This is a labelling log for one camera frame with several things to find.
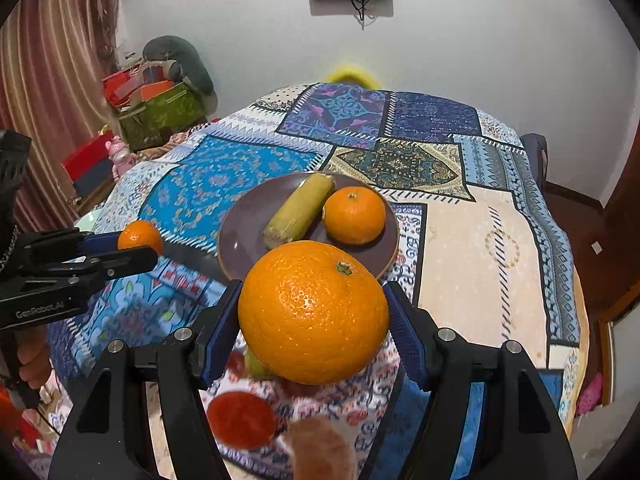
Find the curtain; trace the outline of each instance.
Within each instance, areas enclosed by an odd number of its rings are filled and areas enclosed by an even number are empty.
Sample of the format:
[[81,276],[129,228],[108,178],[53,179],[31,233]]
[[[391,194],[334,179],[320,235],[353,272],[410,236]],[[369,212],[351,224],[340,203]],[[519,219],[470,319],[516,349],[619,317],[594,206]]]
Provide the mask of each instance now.
[[33,139],[15,204],[24,232],[78,217],[61,163],[117,126],[100,82],[113,68],[116,19],[117,0],[20,0],[0,28],[0,128]]

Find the bedspread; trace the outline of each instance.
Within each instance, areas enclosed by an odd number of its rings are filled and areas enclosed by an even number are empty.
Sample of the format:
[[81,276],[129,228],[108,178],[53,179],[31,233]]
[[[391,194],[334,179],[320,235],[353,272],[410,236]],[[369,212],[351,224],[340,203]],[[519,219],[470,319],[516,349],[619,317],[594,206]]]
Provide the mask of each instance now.
[[[471,342],[520,341],[570,430],[588,344],[570,245],[549,214],[517,134],[481,110],[341,84],[281,89],[132,168],[95,231],[120,230],[141,218],[165,240],[216,251],[222,220],[244,192],[305,170],[348,174],[377,189],[401,233],[386,279],[398,280],[437,325]],[[92,299],[87,314],[52,326],[56,370],[63,379],[86,373],[115,337],[129,344],[161,340],[222,290],[165,258],[152,273],[116,280]],[[236,345],[243,344],[239,335]],[[265,397],[281,431],[292,420],[328,420],[362,480],[398,474],[429,395],[404,376],[390,336],[369,367],[313,398],[291,398],[269,381],[238,380],[227,371],[203,392],[203,402],[229,389]],[[469,471],[482,393],[483,385],[475,384],[454,478]],[[220,450],[259,476],[291,476],[289,456],[278,444]]]

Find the red curtain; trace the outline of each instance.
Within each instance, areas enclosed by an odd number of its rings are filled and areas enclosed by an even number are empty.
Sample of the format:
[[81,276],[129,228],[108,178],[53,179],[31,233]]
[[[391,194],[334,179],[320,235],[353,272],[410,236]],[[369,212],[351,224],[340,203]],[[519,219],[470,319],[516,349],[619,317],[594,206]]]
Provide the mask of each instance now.
[[20,0],[0,28],[0,128],[31,137],[15,219],[23,231],[78,217],[61,163],[107,123],[117,0]]

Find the peppa pig toy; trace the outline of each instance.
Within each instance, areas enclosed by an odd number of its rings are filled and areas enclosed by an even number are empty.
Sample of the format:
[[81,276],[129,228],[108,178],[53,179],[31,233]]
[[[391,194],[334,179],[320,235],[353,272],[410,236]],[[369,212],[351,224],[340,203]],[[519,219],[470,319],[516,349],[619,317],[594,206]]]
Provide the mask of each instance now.
[[113,180],[117,182],[127,170],[130,170],[130,168],[136,165],[138,156],[129,151],[127,141],[119,136],[113,137],[113,140],[107,140],[104,145],[109,153],[109,159],[113,162],[113,168],[111,168]]

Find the metal bolt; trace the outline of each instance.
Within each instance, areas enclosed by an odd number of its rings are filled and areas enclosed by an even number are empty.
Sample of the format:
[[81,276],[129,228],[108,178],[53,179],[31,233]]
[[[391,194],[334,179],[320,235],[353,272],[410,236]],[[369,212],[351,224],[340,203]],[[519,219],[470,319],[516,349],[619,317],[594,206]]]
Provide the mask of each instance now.
[[453,341],[456,338],[456,333],[450,328],[441,328],[438,330],[438,337],[443,341]]
[[191,331],[191,328],[187,328],[185,326],[183,326],[182,328],[179,328],[174,332],[174,336],[178,341],[184,341],[185,339],[190,338],[191,334],[193,334],[193,332]]
[[120,339],[114,339],[107,345],[107,350],[112,354],[119,352],[124,348],[124,343]]
[[519,354],[520,352],[522,352],[522,345],[512,339],[509,339],[505,346],[507,347],[507,350],[512,354]]

